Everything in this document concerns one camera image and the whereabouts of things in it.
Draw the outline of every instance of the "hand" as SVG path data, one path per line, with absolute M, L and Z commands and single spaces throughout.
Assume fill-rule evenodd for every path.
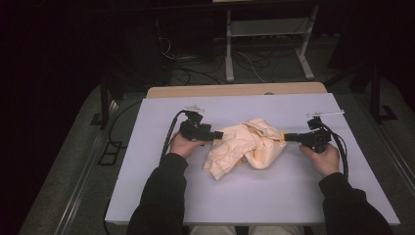
M 332 173 L 339 171 L 339 150 L 331 144 L 325 146 L 325 151 L 321 154 L 317 154 L 310 148 L 303 145 L 299 146 L 300 151 L 308 155 L 314 168 L 323 176 L 326 177 Z
M 178 154 L 182 158 L 187 159 L 189 158 L 193 151 L 201 145 L 205 145 L 206 141 L 202 140 L 188 140 L 183 137 L 183 135 L 176 134 L 170 143 L 170 153 Z

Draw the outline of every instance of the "table surface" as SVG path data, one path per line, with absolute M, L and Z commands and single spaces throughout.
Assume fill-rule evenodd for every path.
M 242 96 L 273 94 L 327 93 L 321 82 L 287 82 L 264 84 L 227 84 L 201 86 L 168 86 L 149 89 L 147 98 Z
M 286 85 L 288 84 L 259 84 L 253 87 L 259 94 L 263 94 L 264 90 L 276 94 L 279 88 Z M 249 86 L 229 85 L 225 88 L 232 87 L 239 89 Z M 178 90 L 186 91 L 185 88 L 173 87 L 171 94 L 178 94 L 175 93 Z M 198 90 L 203 87 L 187 88 Z M 163 90 L 161 94 L 165 94 L 169 89 L 155 90 Z M 336 112 L 340 109 L 333 95 L 324 93 L 325 89 L 318 93 L 317 89 L 310 88 L 310 93 L 307 94 L 230 96 L 226 92 L 226 96 L 216 94 L 211 97 L 182 98 L 156 98 L 155 90 L 149 92 L 151 98 L 143 101 L 137 116 L 107 212 L 108 222 L 128 223 L 139 204 L 148 176 L 159 163 L 171 120 L 181 109 L 194 105 L 205 109 L 202 113 L 203 122 L 211 124 L 212 130 L 250 118 L 264 118 L 276 128 L 288 132 L 308 132 L 307 113 Z M 351 185 L 365 190 L 368 201 L 390 224 L 398 224 L 399 220 L 361 153 L 345 118 L 339 115 L 323 117 L 322 120 L 346 141 Z M 206 144 L 197 149 L 188 160 L 189 166 L 185 172 L 188 181 L 185 193 L 185 224 L 266 225 L 324 222 L 323 196 L 318 188 L 321 178 L 309 159 L 298 150 L 298 143 L 288 143 L 279 158 L 267 169 L 253 169 L 245 163 L 235 167 L 220 180 L 215 180 L 203 170 L 210 149 L 211 144 Z

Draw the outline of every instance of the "metal stand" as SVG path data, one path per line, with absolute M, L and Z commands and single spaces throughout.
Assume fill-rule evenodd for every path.
M 380 98 L 381 98 L 381 77 L 376 66 L 373 67 L 373 77 L 370 83 L 370 113 L 378 124 L 382 124 L 382 120 L 395 120 L 396 115 L 389 106 L 382 108 L 386 112 L 385 115 L 380 114 Z
M 227 11 L 226 21 L 226 80 L 228 82 L 234 82 L 235 77 L 232 66 L 231 55 L 231 39 L 235 36 L 250 36 L 250 35 L 278 35 L 278 34 L 304 34 L 302 44 L 299 49 L 296 50 L 297 57 L 307 80 L 314 79 L 314 74 L 308 64 L 305 57 L 305 50 L 308 45 L 308 41 L 311 36 L 312 29 L 314 27 L 315 17 L 317 16 L 318 6 L 314 6 L 311 10 L 311 14 L 308 18 L 298 19 L 279 19 L 279 20 L 266 20 L 266 21 L 240 21 L 233 22 L 231 20 L 231 11 Z M 293 31 L 291 25 L 295 25 L 298 28 Z
M 324 82 L 324 86 L 326 86 L 327 88 L 352 73 L 359 73 L 360 71 L 364 71 L 367 69 L 370 71 L 368 74 L 370 77 L 365 78 L 365 81 L 370 81 L 370 114 L 378 124 L 381 124 L 382 120 L 397 119 L 396 115 L 393 113 L 392 109 L 389 106 L 382 107 L 386 112 L 385 115 L 380 114 L 381 76 L 379 75 L 377 67 L 372 63 L 362 61 L 357 65 L 351 67 L 350 69 L 342 71 L 340 74 L 328 79 Z

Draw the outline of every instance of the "crumpled cloth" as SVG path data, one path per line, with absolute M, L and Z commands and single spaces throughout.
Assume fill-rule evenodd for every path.
M 214 139 L 204 169 L 219 180 L 241 161 L 264 169 L 281 154 L 286 146 L 284 133 L 256 118 L 220 129 L 222 139 Z

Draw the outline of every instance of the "gray carpet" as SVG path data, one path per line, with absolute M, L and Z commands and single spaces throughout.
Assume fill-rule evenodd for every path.
M 257 65 L 257 74 L 251 65 L 238 54 L 234 60 L 235 83 L 306 81 L 300 70 L 300 63 L 293 53 L 299 41 L 293 39 L 257 39 L 256 47 L 237 44 L 240 52 Z M 327 69 L 337 37 L 312 38 L 306 56 L 316 75 L 316 81 L 329 79 L 337 70 Z M 223 50 L 214 51 L 223 55 Z M 208 76 L 183 69 L 174 70 L 171 85 L 223 83 L 223 56 L 214 59 L 195 59 L 180 62 L 183 68 L 208 72 Z M 389 198 L 401 224 L 393 227 L 395 234 L 406 235 L 415 232 L 415 200 L 408 189 L 394 156 L 401 155 L 408 168 L 415 170 L 414 148 L 415 114 L 403 102 L 397 89 L 382 80 L 381 104 L 388 105 L 398 120 L 376 123 L 368 113 L 368 92 L 353 94 L 348 85 L 353 75 L 329 87 L 335 94 L 340 107 L 346 111 L 346 120 L 372 167 L 382 188 Z M 92 117 L 100 113 L 99 89 L 95 89 L 80 109 L 67 141 L 49 173 L 49 176 L 28 215 L 21 234 L 106 234 L 103 223 L 106 206 L 115 186 L 125 150 L 122 150 L 115 165 L 97 165 L 109 141 L 111 130 L 114 141 L 127 146 L 130 133 L 139 111 L 139 102 L 144 94 L 127 94 L 122 101 L 114 103 L 111 120 L 105 129 L 90 125 Z M 125 227 L 107 224 L 110 234 L 125 234 Z M 315 234 L 325 234 L 323 227 L 313 227 Z

